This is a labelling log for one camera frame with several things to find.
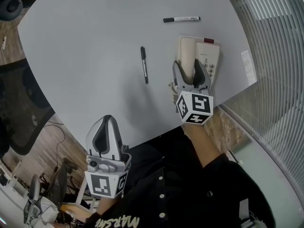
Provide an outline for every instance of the desk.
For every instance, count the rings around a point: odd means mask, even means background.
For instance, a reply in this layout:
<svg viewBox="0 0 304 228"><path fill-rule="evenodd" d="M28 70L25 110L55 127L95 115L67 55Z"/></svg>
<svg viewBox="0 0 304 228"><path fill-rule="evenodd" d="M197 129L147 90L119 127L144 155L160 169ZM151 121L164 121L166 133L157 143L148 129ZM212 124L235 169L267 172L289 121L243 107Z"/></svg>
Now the desk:
<svg viewBox="0 0 304 228"><path fill-rule="evenodd" d="M65 213L72 214L73 218L80 220L81 222L86 222L86 219L89 218L93 214L95 199L93 199L91 208L86 209L85 207L81 206L81 200L84 196L84 192L86 190L87 181L84 178L76 202L75 203L63 203L61 206L61 210Z"/></svg>
<svg viewBox="0 0 304 228"><path fill-rule="evenodd" d="M2 170L4 172L4 176L6 177L6 179L8 181L10 181L15 176L15 173L16 173L17 169L19 168L19 166L21 165L21 163L22 163L22 161L19 160L19 162L16 165L16 167L14 168L14 170L12 172L10 172L9 169L4 164L4 162L0 161L0 170Z"/></svg>
<svg viewBox="0 0 304 228"><path fill-rule="evenodd" d="M201 21L162 20L181 16ZM37 0L18 31L43 93L84 147L106 114L130 147L181 125L168 89L181 35L222 43L215 105L248 87L240 53L249 45L229 0Z"/></svg>

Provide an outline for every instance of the telephone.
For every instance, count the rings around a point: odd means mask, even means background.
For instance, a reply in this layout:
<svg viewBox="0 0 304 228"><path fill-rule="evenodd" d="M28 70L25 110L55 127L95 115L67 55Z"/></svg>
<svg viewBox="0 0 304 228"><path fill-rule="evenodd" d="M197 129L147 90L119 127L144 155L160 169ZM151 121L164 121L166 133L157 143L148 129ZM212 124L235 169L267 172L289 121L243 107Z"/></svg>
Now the telephone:
<svg viewBox="0 0 304 228"><path fill-rule="evenodd" d="M180 37L169 84L183 123L203 125L213 115L213 86L220 45L207 38Z"/></svg>
<svg viewBox="0 0 304 228"><path fill-rule="evenodd" d="M199 60L210 77L210 89L213 86L218 67L220 44L207 38L194 38L182 36L179 40L177 61L181 65L188 83L192 84L194 76L194 61Z"/></svg>

